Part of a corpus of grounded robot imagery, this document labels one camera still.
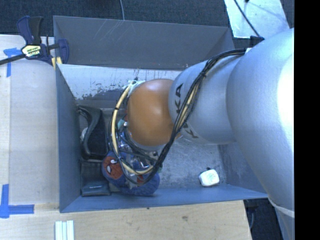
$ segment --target blue clamp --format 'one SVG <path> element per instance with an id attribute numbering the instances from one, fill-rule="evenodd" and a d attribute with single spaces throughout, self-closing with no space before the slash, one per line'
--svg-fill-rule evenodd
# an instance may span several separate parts
<path id="1" fill-rule="evenodd" d="M 40 25 L 43 18 L 41 16 L 24 16 L 17 22 L 19 35 L 25 40 L 25 46 L 21 49 L 21 54 L 0 60 L 0 65 L 10 63 L 20 59 L 39 60 L 53 65 L 50 50 L 59 49 L 59 56 L 63 64 L 69 59 L 69 45 L 66 39 L 59 39 L 57 43 L 49 45 L 48 37 L 46 45 L 42 43 L 40 37 Z"/>

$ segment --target black cord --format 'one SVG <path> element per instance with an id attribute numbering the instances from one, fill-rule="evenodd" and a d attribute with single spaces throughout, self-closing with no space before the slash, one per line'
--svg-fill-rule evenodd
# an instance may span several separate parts
<path id="1" fill-rule="evenodd" d="M 246 20 L 246 22 L 249 24 L 249 26 L 251 27 L 251 29 L 253 30 L 253 32 L 260 38 L 263 38 L 258 32 L 257 30 L 254 28 L 254 26 L 251 24 L 251 22 L 249 21 L 249 19 L 247 18 L 247 16 L 245 15 L 244 11 L 241 9 L 240 5 L 238 4 L 237 0 L 233 0 L 235 2 L 235 5 L 238 7 L 239 11 L 241 12 L 241 14 L 243 15 L 244 19 Z"/>
<path id="2" fill-rule="evenodd" d="M 119 0 L 120 2 L 120 6 L 121 6 L 121 12 L 122 12 L 122 19 L 125 21 L 125 10 L 124 10 L 124 6 L 122 4 L 122 0 Z"/>
<path id="3" fill-rule="evenodd" d="M 139 183 L 138 185 L 143 185 L 143 184 L 146 184 L 148 183 L 153 177 L 154 175 L 157 173 L 158 169 L 160 167 L 162 167 L 162 164 L 172 146 L 172 144 L 174 143 L 178 133 L 181 131 L 181 129 L 183 128 L 183 126 L 185 125 L 185 123 L 187 122 L 187 120 L 189 119 L 194 107 L 195 107 L 195 104 L 196 104 L 196 101 L 197 101 L 197 97 L 198 97 L 198 93 L 199 93 L 199 90 L 200 90 L 200 87 L 201 87 L 201 83 L 203 81 L 203 79 L 206 77 L 206 74 L 207 72 L 218 62 L 220 61 L 221 59 L 225 58 L 225 57 L 228 57 L 228 56 L 232 56 L 232 55 L 244 55 L 246 52 L 245 49 L 236 49 L 236 50 L 229 50 L 229 51 L 226 51 L 226 52 L 222 52 L 220 54 L 218 54 L 217 56 L 214 56 L 213 58 L 209 59 L 207 61 L 207 63 L 205 64 L 202 72 L 198 75 L 198 77 L 193 81 L 183 103 L 182 103 L 182 106 L 181 106 L 181 110 L 179 112 L 179 114 L 177 115 L 176 119 L 175 119 L 175 122 L 174 122 L 174 126 L 173 126 L 173 130 L 172 130 L 172 134 L 171 134 L 171 137 L 168 141 L 168 143 L 164 146 L 164 148 L 162 149 L 160 155 L 159 155 L 159 158 L 158 160 L 156 161 L 154 167 L 153 167 L 153 170 L 151 171 L 151 173 L 148 175 L 148 177 L 141 183 Z M 197 91 L 196 91 L 196 95 L 194 96 L 195 98 L 193 99 L 193 101 L 191 102 L 191 105 L 189 105 L 188 107 L 188 112 L 183 120 L 183 123 L 179 126 L 178 123 L 179 121 L 181 120 L 181 116 L 182 116 L 182 112 L 185 110 L 186 106 L 187 106 L 187 102 L 188 102 L 188 99 L 190 97 L 190 95 L 192 94 L 194 88 L 197 88 Z"/>

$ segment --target white object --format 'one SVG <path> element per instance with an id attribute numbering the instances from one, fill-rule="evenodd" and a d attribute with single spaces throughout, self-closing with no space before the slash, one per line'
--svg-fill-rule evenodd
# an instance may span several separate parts
<path id="1" fill-rule="evenodd" d="M 206 170 L 199 175 L 202 186 L 209 187 L 219 183 L 219 175 L 214 169 Z"/>
<path id="2" fill-rule="evenodd" d="M 56 221 L 55 222 L 55 240 L 75 240 L 74 221 Z"/>

